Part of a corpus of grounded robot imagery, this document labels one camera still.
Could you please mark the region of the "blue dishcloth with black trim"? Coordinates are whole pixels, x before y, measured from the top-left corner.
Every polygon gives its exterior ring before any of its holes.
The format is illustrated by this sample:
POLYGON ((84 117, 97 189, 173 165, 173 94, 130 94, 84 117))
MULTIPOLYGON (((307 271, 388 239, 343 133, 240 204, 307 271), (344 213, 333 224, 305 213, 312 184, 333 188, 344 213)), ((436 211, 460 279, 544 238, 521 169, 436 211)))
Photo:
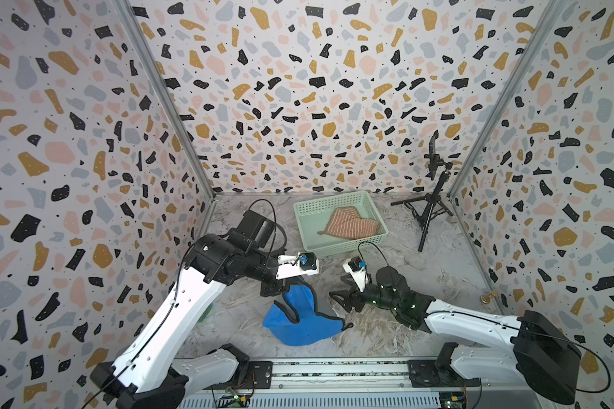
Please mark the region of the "blue dishcloth with black trim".
POLYGON ((291 286, 277 298, 263 321, 282 344, 303 347, 335 337, 354 327, 319 298, 309 284, 291 286))

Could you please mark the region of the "pink striped dishcloth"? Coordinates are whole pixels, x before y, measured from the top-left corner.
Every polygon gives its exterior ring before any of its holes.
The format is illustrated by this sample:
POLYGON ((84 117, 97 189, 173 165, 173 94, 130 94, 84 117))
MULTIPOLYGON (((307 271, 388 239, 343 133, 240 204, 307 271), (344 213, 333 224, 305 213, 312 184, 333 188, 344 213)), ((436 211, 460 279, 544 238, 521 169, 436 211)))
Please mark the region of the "pink striped dishcloth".
POLYGON ((340 207, 334 210, 326 228, 319 235, 328 235, 345 240, 361 240, 372 237, 380 230, 380 222, 361 217, 353 207, 340 207))

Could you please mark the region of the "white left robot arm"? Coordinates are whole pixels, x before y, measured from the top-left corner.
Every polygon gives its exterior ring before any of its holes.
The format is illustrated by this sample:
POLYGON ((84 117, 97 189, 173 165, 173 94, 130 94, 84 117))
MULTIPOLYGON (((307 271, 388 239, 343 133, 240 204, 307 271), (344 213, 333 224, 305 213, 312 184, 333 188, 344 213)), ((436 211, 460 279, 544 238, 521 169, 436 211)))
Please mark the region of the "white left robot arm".
POLYGON ((320 303, 305 277, 320 272, 311 252, 286 255, 275 246, 283 233, 276 218, 247 209, 239 225, 223 234, 206 234, 189 247, 177 281, 165 301, 130 347, 115 361, 97 365, 91 381, 118 408, 177 408, 201 390, 268 388, 269 361, 254 362, 232 344, 194 359, 177 352, 200 318, 223 291, 239 279, 261 284, 260 295, 273 298, 285 315, 286 344, 309 345, 351 328, 320 303))

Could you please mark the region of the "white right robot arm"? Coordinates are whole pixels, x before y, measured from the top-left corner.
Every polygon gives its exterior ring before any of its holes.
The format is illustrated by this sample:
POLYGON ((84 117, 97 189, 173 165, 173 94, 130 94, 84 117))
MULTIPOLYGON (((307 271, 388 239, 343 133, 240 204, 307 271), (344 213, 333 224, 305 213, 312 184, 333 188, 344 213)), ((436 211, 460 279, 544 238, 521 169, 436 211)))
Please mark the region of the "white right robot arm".
POLYGON ((393 267, 383 267, 374 279, 365 269, 349 271, 342 281, 348 289, 330 296, 345 311, 373 305, 410 330, 453 337, 438 357, 439 378, 525 383, 551 402, 571 405, 576 400, 582 353, 536 311, 493 315, 457 307, 412 290, 393 267))

